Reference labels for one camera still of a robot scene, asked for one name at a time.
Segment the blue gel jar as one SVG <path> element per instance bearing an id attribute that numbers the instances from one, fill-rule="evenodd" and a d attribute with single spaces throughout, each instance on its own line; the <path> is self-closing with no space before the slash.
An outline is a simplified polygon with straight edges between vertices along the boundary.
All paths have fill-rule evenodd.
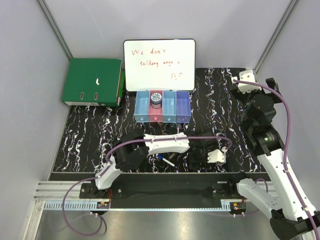
<path id="1" fill-rule="evenodd" d="M 154 92 L 150 95 L 150 102 L 152 105 L 160 105 L 162 103 L 162 94 Z"/>

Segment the light blue bin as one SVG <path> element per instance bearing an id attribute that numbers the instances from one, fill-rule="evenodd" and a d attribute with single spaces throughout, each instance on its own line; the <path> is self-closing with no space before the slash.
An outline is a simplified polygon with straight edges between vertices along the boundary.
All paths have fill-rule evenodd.
<path id="1" fill-rule="evenodd" d="M 177 106 L 176 106 L 176 92 L 164 91 L 162 99 L 162 116 L 164 123 L 176 123 Z"/>
<path id="2" fill-rule="evenodd" d="M 138 91 L 135 99 L 134 118 L 137 123 L 149 122 L 150 92 Z"/>

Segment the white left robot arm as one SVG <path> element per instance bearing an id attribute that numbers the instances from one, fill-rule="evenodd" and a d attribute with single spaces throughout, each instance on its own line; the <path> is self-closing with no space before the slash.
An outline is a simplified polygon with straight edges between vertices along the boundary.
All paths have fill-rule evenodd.
<path id="1" fill-rule="evenodd" d="M 208 135 L 191 136 L 183 132 L 172 135 L 138 135 L 120 140 L 107 154 L 105 167 L 95 174 L 90 192 L 103 198 L 121 173 L 136 170 L 151 155 L 189 152 L 190 165 L 224 163 L 225 153 L 218 149 L 217 138 Z"/>

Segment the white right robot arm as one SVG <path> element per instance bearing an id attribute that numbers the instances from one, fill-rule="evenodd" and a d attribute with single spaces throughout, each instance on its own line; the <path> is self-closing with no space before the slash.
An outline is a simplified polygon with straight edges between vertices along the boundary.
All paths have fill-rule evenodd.
<path id="1" fill-rule="evenodd" d="M 250 178 L 229 183 L 228 195 L 251 201 L 268 218 L 280 240 L 299 236 L 318 240 L 320 212 L 303 191 L 288 159 L 291 113 L 278 84 L 273 78 L 268 78 L 265 85 L 236 77 L 231 80 L 237 84 L 231 93 L 243 105 L 240 125 L 246 144 L 266 170 L 277 197 L 258 187 Z M 272 125 L 277 113 L 274 105 L 278 103 L 282 103 L 286 111 L 285 140 Z"/>

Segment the pink bin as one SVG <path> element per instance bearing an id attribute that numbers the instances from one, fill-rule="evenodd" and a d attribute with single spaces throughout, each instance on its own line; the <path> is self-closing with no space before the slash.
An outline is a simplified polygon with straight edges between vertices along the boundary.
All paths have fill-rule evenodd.
<path id="1" fill-rule="evenodd" d="M 162 95 L 162 102 L 159 105 L 151 104 L 151 94 L 160 93 Z M 150 122 L 162 122 L 163 121 L 163 94 L 162 90 L 151 90 L 149 95 L 149 109 L 148 109 L 148 117 Z"/>

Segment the white dry-erase board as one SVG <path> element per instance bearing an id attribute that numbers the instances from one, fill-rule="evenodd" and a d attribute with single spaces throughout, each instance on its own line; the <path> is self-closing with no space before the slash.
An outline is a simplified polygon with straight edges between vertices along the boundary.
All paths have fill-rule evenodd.
<path id="1" fill-rule="evenodd" d="M 138 91 L 191 91 L 195 87 L 194 39 L 125 40 L 125 88 Z"/>

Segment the purple bin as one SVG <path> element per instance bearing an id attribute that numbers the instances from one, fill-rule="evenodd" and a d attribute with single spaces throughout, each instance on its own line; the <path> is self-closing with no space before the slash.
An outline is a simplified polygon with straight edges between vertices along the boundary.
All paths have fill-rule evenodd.
<path id="1" fill-rule="evenodd" d="M 190 93 L 188 91 L 176 92 L 176 122 L 188 124 L 191 119 Z"/>

